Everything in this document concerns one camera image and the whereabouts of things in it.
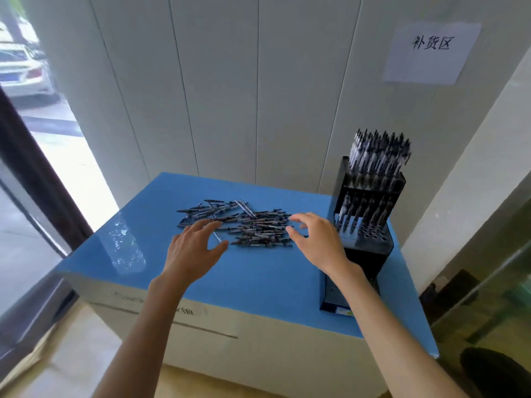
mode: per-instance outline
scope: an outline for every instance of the car bumper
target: car bumper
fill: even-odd
[[[54,93],[50,82],[44,77],[29,79],[24,82],[1,82],[0,85],[10,98]]]

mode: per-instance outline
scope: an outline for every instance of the car rear window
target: car rear window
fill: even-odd
[[[0,50],[0,62],[25,61],[28,55],[24,50]]]

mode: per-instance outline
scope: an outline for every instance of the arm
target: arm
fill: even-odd
[[[286,230],[306,258],[327,274],[347,299],[393,397],[466,397],[388,310],[362,268],[347,259],[334,226],[312,213],[295,214],[290,219],[308,228],[308,238],[293,227]]]
[[[142,310],[93,397],[151,397],[155,394],[171,322],[188,286],[206,274],[227,250],[228,241],[207,250],[221,222],[208,219],[173,237],[162,274],[153,279]]]

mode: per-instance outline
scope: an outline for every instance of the red taillight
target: red taillight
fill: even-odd
[[[30,69],[30,71],[28,71],[28,74],[26,75],[26,78],[37,78],[37,77],[42,77],[43,76],[43,69],[42,68],[34,68],[34,69]]]

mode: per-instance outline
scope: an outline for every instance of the blue license plate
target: blue license plate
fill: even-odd
[[[19,80],[20,74],[18,73],[0,73],[0,81],[2,82],[13,82]]]

